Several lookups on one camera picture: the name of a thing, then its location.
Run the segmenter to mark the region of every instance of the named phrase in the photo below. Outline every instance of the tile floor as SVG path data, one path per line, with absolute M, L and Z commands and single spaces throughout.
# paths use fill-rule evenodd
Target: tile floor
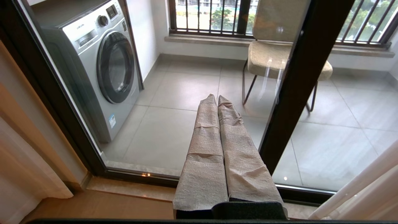
M 112 145 L 111 161 L 181 171 L 196 110 L 210 93 L 232 101 L 258 147 L 278 86 L 258 77 L 241 103 L 244 61 L 162 57 L 145 80 Z M 249 74 L 246 90 L 252 81 Z M 314 111 L 303 111 L 273 179 L 278 184 L 337 191 L 398 140 L 398 91 L 382 77 L 334 73 L 319 83 Z

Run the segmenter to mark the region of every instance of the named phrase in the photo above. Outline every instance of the dark door frame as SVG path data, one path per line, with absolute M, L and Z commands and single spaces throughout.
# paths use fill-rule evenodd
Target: dark door frame
M 32 16 L 26 0 L 22 2 L 27 13 Z M 280 94 L 276 101 L 278 103 L 274 104 L 260 145 L 260 155 L 271 173 L 275 170 L 353 2 L 354 0 L 312 0 L 308 6 L 307 15 L 302 21 L 302 33 L 298 32 L 287 69 L 283 74 Z M 95 150 L 87 130 L 83 128 L 77 111 L 70 106 L 67 92 L 63 89 L 57 72 L 41 45 L 41 40 L 36 36 L 36 32 L 42 36 L 41 31 L 31 27 L 24 9 L 17 0 L 0 2 L 0 18 L 2 42 L 85 167 L 93 175 L 176 187 L 178 180 L 169 177 L 142 177 L 140 172 L 107 168 Z M 35 27 L 39 27 L 35 21 L 33 23 Z M 284 200 L 307 204 L 321 204 L 333 195 L 331 192 L 279 185 L 278 189 Z

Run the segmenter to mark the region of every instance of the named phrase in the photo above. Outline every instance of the silver washing machine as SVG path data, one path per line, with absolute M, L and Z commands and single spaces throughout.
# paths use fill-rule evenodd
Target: silver washing machine
M 136 53 L 118 1 L 47 0 L 32 9 L 90 130 L 98 141 L 112 141 L 139 95 Z

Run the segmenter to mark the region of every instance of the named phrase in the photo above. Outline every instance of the display screen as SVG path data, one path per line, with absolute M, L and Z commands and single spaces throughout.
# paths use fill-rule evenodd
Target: display screen
M 107 8 L 106 12 L 108 13 L 110 19 L 112 19 L 113 17 L 115 17 L 115 15 L 117 15 L 115 5 L 112 5 L 111 7 Z

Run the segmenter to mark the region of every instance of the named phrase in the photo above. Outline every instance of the chair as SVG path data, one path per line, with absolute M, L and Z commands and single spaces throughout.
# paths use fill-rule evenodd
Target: chair
M 253 36 L 256 39 L 249 45 L 248 59 L 243 67 L 242 102 L 246 104 L 258 75 L 279 79 L 285 69 L 292 42 L 295 41 L 299 22 L 304 16 L 308 0 L 260 0 L 257 5 L 253 25 Z M 245 97 L 245 70 L 254 74 L 254 79 Z M 333 69 L 325 63 L 318 81 L 327 80 Z M 314 86 L 312 104 L 307 103 L 309 112 L 313 111 L 318 82 Z

